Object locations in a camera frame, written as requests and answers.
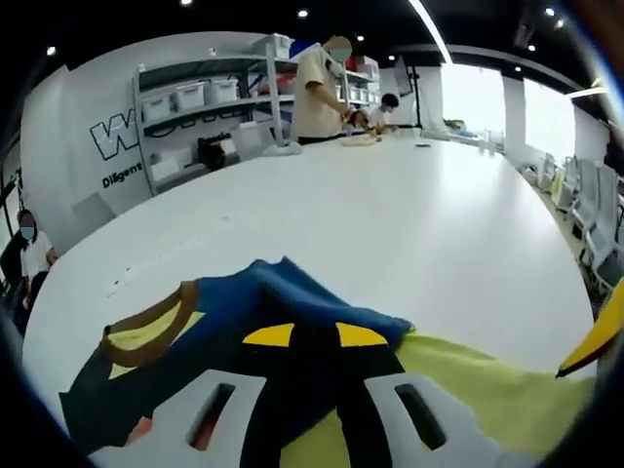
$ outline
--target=storage box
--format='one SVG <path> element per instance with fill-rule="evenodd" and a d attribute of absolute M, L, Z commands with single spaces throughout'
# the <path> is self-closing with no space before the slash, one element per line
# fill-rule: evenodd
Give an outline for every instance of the storage box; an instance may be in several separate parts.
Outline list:
<path fill-rule="evenodd" d="M 172 113 L 170 96 L 152 97 L 142 104 L 143 122 L 158 120 L 168 117 Z"/>
<path fill-rule="evenodd" d="M 266 148 L 275 144 L 271 128 L 266 123 L 245 122 L 230 134 L 242 162 L 262 156 Z"/>
<path fill-rule="evenodd" d="M 368 75 L 372 80 L 379 81 L 379 63 L 370 57 L 357 57 L 356 70 Z"/>
<path fill-rule="evenodd" d="M 221 104 L 238 99 L 238 80 L 212 80 L 206 83 L 204 95 L 206 104 Z"/>
<path fill-rule="evenodd" d="M 160 152 L 160 160 L 167 161 L 173 159 L 177 161 L 181 168 L 185 168 L 193 164 L 193 149 L 186 146 L 180 149 L 166 149 Z"/>
<path fill-rule="evenodd" d="M 204 93 L 202 83 L 180 86 L 174 93 L 175 110 L 186 110 L 204 105 Z"/>
<path fill-rule="evenodd" d="M 289 59 L 291 54 L 291 38 L 282 34 L 269 34 L 252 44 L 252 54 L 266 55 L 266 46 L 273 51 L 276 59 Z"/>
<path fill-rule="evenodd" d="M 349 100 L 360 100 L 360 89 L 355 86 L 349 87 Z"/>

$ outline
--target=box on shelf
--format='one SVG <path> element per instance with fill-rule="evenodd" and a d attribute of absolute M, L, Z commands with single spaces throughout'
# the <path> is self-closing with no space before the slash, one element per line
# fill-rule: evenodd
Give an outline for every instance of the box on shelf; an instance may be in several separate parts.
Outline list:
<path fill-rule="evenodd" d="M 172 113 L 172 104 L 169 95 L 146 99 L 141 107 L 143 110 L 144 122 L 163 119 Z"/>
<path fill-rule="evenodd" d="M 181 168 L 193 164 L 193 148 L 186 146 L 179 149 L 166 149 L 160 152 L 160 161 L 173 159 Z"/>
<path fill-rule="evenodd" d="M 152 177 L 158 182 L 165 177 L 179 173 L 180 166 L 176 159 L 166 159 L 151 166 Z"/>
<path fill-rule="evenodd" d="M 349 87 L 349 100 L 360 100 L 360 90 L 355 86 Z"/>
<path fill-rule="evenodd" d="M 289 59 L 291 54 L 291 38 L 282 34 L 269 34 L 252 44 L 252 54 L 266 55 L 268 45 L 276 59 Z"/>
<path fill-rule="evenodd" d="M 271 128 L 267 123 L 245 122 L 230 132 L 234 147 L 241 161 L 262 156 L 264 150 L 275 144 Z"/>
<path fill-rule="evenodd" d="M 238 80 L 212 80 L 204 87 L 206 104 L 221 104 L 238 99 Z"/>
<path fill-rule="evenodd" d="M 356 69 L 359 73 L 368 75 L 374 81 L 379 81 L 379 63 L 370 57 L 356 57 Z"/>
<path fill-rule="evenodd" d="M 175 110 L 186 110 L 204 105 L 204 93 L 202 83 L 180 86 L 175 90 Z"/>

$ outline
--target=white shirt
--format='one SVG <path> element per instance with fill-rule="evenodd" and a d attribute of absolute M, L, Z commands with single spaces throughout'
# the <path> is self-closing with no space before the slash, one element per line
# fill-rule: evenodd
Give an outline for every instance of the white shirt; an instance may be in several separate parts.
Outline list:
<path fill-rule="evenodd" d="M 388 116 L 386 112 L 381 110 L 381 107 L 377 107 L 369 116 L 369 124 L 373 128 L 384 127 L 388 124 Z"/>
<path fill-rule="evenodd" d="M 37 232 L 37 242 L 34 244 L 28 242 L 25 251 L 19 251 L 19 259 L 21 260 L 21 276 L 28 278 L 28 282 L 32 284 L 32 279 L 37 273 L 50 270 L 50 263 L 46 254 L 52 248 L 50 239 L 43 231 Z"/>
<path fill-rule="evenodd" d="M 292 108 L 293 140 L 298 137 L 333 137 L 342 132 L 340 115 L 305 88 L 308 83 L 317 82 L 335 95 L 336 80 L 326 66 L 328 60 L 327 52 L 321 47 L 314 47 L 299 58 Z"/>

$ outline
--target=printed logo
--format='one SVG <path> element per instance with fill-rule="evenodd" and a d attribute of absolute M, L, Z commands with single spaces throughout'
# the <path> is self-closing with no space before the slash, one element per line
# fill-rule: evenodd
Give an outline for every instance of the printed logo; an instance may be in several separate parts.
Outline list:
<path fill-rule="evenodd" d="M 108 119 L 108 125 L 103 122 L 89 129 L 97 150 L 104 161 L 108 161 L 119 154 L 119 146 L 128 151 L 138 146 L 137 114 L 134 109 L 125 114 L 116 114 Z"/>

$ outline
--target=face mask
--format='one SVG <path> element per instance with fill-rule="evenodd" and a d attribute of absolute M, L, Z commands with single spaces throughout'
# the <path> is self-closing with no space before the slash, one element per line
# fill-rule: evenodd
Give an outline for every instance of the face mask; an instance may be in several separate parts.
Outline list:
<path fill-rule="evenodd" d="M 26 241 L 29 241 L 32 239 L 32 236 L 35 235 L 35 228 L 24 226 L 19 229 L 19 232 L 21 233 L 21 237 L 23 237 Z"/>

